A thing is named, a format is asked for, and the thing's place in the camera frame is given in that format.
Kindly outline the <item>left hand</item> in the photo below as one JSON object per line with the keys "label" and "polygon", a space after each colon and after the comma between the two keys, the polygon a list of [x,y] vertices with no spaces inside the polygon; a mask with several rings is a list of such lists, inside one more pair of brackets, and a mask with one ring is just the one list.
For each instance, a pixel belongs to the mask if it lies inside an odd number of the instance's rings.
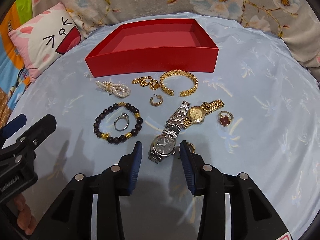
{"label": "left hand", "polygon": [[30,236],[37,226],[37,221],[31,214],[31,209],[26,204],[23,194],[18,194],[14,198],[14,204],[16,209],[18,210],[17,224],[20,229],[25,232],[26,235]]}

